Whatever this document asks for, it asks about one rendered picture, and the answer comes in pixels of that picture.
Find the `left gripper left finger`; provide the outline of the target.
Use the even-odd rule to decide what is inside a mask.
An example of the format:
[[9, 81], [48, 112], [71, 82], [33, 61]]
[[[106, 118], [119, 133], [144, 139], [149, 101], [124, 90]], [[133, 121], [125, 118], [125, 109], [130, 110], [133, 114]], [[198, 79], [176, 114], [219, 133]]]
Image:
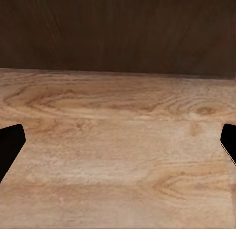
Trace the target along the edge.
[[26, 142], [22, 124], [0, 129], [0, 183]]

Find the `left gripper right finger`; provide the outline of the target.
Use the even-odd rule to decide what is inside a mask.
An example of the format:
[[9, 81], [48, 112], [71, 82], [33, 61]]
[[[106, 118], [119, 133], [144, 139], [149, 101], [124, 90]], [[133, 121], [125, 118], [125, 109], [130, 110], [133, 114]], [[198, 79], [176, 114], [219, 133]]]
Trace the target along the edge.
[[225, 124], [220, 141], [236, 163], [236, 125]]

